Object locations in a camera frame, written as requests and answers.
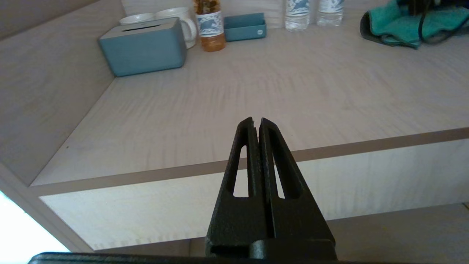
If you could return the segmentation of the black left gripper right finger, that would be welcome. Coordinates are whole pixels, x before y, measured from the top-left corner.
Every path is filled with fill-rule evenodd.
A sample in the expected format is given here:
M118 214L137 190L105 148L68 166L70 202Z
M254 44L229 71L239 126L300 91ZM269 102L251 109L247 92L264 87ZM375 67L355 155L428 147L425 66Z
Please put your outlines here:
M335 257L335 238L280 129L266 118L259 151L267 221L259 257Z

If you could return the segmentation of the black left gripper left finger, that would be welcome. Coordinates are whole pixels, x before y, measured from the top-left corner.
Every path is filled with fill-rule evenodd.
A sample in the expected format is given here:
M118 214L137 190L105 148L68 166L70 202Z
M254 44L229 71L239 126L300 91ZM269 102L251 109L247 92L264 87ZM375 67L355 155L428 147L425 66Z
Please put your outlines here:
M241 149L247 149L248 196L235 197ZM236 129L205 240L206 257L249 257L253 242L268 237L265 177L258 136L251 117Z

